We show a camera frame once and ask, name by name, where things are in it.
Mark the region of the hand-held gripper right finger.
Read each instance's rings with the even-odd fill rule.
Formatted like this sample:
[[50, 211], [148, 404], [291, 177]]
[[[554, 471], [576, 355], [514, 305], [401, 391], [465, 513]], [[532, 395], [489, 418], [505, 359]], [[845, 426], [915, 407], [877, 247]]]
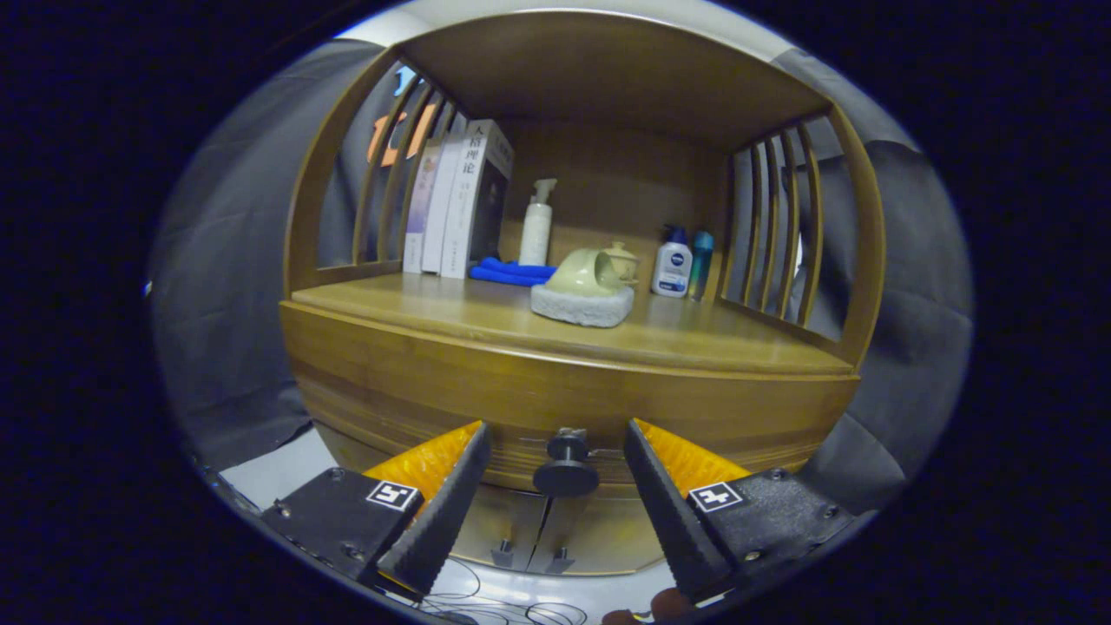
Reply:
[[753, 596], [844, 536], [855, 516], [785, 468], [753, 472], [641, 419], [624, 458], [677, 589]]

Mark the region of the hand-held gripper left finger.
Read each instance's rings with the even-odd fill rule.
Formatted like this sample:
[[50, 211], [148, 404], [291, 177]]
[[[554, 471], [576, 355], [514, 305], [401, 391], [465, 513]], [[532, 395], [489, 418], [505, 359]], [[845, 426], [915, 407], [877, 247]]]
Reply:
[[422, 599], [456, 546], [491, 458], [481, 420], [358, 472], [323, 470], [261, 520], [296, 550], [372, 589]]

